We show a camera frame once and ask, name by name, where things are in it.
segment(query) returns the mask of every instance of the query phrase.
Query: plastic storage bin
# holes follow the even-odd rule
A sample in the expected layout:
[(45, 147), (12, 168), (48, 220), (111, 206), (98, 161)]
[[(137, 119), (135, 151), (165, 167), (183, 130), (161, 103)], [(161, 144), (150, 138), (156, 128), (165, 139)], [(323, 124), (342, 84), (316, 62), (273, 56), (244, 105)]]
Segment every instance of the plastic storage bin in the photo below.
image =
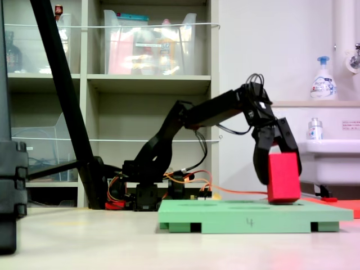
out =
[[(54, 127), (12, 128), (11, 133), (14, 141), (26, 143), (29, 154), (29, 173), (76, 159), (63, 114), (60, 115)], [(76, 169), (39, 179), (39, 181), (67, 182), (77, 180)]]
[[(70, 72), (80, 71), (80, 28), (68, 28), (74, 24), (74, 17), (71, 14), (62, 14), (58, 21), (58, 29), (62, 45), (64, 47)], [(7, 33), (12, 32), (13, 46), (20, 51), (20, 63), (15, 69), (9, 72), (16, 73), (51, 73), (49, 62), (37, 27), (28, 26), (5, 26)]]
[[(195, 26), (124, 26), (116, 13), (104, 10), (105, 74), (195, 75)], [(186, 15), (183, 24), (195, 23), (196, 14)]]

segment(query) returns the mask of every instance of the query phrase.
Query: green foam board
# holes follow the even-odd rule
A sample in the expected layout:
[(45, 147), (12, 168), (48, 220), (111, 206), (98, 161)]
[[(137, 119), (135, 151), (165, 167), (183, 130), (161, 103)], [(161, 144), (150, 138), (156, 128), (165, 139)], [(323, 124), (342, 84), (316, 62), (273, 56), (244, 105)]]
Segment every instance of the green foam board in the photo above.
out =
[(352, 221), (353, 212), (299, 200), (290, 205), (259, 201), (164, 200), (161, 230), (202, 233), (307, 233), (339, 230), (339, 221)]

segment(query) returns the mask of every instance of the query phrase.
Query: floor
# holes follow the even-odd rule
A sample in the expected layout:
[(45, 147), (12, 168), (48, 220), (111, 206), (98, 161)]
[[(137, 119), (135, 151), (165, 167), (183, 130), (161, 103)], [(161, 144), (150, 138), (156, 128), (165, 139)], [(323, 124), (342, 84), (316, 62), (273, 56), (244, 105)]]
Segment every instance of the floor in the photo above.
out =
[(201, 235), (160, 232), (157, 213), (32, 208), (1, 270), (360, 269), (360, 219), (339, 233)]

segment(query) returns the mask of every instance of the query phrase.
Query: red mat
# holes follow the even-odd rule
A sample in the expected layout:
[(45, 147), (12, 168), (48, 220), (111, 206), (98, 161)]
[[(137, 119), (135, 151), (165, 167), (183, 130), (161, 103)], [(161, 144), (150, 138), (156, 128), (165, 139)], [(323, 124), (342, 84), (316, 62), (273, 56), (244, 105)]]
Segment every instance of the red mat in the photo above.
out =
[(312, 201), (318, 204), (327, 204), (335, 207), (350, 209), (354, 211), (354, 218), (360, 218), (360, 200), (344, 200), (344, 201), (337, 201), (337, 202), (325, 202), (318, 199), (313, 198), (306, 198), (302, 200)]

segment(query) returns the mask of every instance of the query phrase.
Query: shelf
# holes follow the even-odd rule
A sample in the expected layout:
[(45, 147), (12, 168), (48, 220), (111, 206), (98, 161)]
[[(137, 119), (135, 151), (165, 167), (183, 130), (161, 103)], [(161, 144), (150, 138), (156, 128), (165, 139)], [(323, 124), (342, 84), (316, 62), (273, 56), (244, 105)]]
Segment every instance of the shelf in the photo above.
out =
[(206, 6), (207, 0), (100, 0), (107, 5)]
[[(55, 93), (52, 74), (8, 73), (11, 93)], [(75, 91), (79, 92), (80, 74), (72, 74)]]
[(360, 107), (360, 101), (339, 101), (339, 100), (320, 100), (320, 101), (274, 101), (273, 108), (282, 107)]
[(145, 76), (88, 74), (88, 81), (101, 93), (203, 95), (208, 91), (211, 76)]
[(26, 187), (78, 187), (77, 182), (26, 182)]
[[(168, 183), (156, 183), (158, 188), (168, 188)], [(185, 188), (202, 188), (204, 183), (188, 183)], [(127, 188), (136, 188), (137, 183), (127, 183)]]

